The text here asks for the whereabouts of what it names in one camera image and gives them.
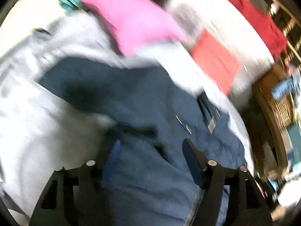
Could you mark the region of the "navy blue jacket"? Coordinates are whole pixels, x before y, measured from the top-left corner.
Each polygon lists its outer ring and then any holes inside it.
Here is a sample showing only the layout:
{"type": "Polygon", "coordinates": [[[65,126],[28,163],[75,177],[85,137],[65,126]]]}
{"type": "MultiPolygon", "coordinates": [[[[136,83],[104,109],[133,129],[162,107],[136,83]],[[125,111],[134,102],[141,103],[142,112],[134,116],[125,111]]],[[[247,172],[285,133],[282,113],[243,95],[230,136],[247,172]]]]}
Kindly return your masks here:
{"type": "Polygon", "coordinates": [[[202,193],[185,160],[189,138],[207,158],[237,169],[246,165],[244,147],[230,131],[229,116],[216,112],[204,95],[193,97],[161,66],[121,69],[81,58],[66,58],[39,84],[87,113],[116,122],[110,132],[119,154],[103,183],[113,225],[184,225],[202,193]]]}

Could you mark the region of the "wicker basket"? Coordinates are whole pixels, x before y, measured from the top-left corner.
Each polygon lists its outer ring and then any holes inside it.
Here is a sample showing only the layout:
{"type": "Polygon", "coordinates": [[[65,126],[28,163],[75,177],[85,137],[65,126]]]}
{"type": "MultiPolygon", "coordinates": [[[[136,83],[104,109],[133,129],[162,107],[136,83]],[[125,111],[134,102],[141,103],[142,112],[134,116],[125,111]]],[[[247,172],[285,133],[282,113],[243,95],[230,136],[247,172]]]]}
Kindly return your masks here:
{"type": "Polygon", "coordinates": [[[269,146],[274,155],[276,167],[262,166],[260,173],[270,178],[280,178],[288,168],[288,158],[281,132],[295,123],[294,103],[291,94],[275,100],[272,96],[274,87],[285,80],[286,71],[274,65],[252,86],[252,92],[267,123],[271,141],[269,146]]]}

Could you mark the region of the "light grey bed sheet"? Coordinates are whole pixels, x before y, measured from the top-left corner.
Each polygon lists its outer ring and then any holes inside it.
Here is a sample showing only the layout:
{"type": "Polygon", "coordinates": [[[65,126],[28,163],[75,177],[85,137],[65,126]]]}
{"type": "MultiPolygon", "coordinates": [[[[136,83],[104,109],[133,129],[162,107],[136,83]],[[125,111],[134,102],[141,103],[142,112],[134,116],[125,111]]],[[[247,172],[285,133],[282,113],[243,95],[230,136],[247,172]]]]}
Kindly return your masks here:
{"type": "Polygon", "coordinates": [[[178,42],[163,41],[133,57],[117,53],[113,38],[94,12],[65,14],[56,0],[19,0],[1,26],[1,169],[4,191],[28,216],[53,170],[70,169],[108,148],[105,135],[118,123],[151,127],[167,152],[164,162],[148,143],[123,152],[121,171],[110,183],[117,225],[181,225],[197,188],[176,144],[191,125],[208,155],[224,164],[242,160],[254,169],[243,121],[230,100],[178,42]],[[46,73],[69,68],[104,80],[117,100],[100,96],[110,111],[88,110],[88,93],[71,94],[75,105],[43,86],[46,73]]]}

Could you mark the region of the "pink pillow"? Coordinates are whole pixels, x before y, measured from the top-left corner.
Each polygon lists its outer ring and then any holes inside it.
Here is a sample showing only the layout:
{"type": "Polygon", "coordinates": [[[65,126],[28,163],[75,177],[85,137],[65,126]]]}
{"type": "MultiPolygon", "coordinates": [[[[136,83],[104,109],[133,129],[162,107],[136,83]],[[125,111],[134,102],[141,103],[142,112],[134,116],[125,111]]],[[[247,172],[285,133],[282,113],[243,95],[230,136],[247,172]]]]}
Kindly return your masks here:
{"type": "Polygon", "coordinates": [[[172,16],[151,0],[80,0],[100,14],[126,56],[153,42],[187,41],[172,16]]]}

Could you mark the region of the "light blue garment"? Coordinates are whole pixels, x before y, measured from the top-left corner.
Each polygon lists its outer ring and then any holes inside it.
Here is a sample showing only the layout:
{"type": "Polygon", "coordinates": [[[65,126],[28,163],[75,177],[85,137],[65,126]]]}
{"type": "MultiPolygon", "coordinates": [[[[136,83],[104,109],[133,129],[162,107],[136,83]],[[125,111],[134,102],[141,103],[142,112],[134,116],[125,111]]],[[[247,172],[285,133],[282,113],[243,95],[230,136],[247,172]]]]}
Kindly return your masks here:
{"type": "Polygon", "coordinates": [[[283,97],[289,94],[299,94],[300,92],[300,81],[294,78],[286,78],[285,80],[278,83],[272,90],[272,97],[279,101],[283,97]]]}

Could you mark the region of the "orange-red folded garment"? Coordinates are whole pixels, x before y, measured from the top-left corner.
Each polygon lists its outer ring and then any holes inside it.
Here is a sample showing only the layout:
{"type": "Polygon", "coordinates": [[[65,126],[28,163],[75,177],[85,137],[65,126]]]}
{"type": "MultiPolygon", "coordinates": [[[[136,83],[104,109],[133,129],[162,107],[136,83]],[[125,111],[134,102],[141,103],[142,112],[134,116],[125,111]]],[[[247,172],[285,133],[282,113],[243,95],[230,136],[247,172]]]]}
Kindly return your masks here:
{"type": "Polygon", "coordinates": [[[220,90],[228,95],[242,69],[240,62],[208,31],[203,31],[192,50],[192,58],[220,90]]]}

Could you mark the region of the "dark red garment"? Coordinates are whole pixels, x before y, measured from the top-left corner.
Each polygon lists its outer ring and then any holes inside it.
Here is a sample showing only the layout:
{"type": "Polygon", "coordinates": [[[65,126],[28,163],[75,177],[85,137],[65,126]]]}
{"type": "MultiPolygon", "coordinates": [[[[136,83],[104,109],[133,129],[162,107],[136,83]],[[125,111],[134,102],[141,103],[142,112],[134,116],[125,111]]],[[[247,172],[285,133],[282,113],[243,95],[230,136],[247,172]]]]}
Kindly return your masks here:
{"type": "Polygon", "coordinates": [[[279,59],[281,53],[287,51],[287,38],[277,27],[271,17],[259,10],[249,0],[228,1],[235,6],[235,8],[256,30],[274,58],[279,59]]]}

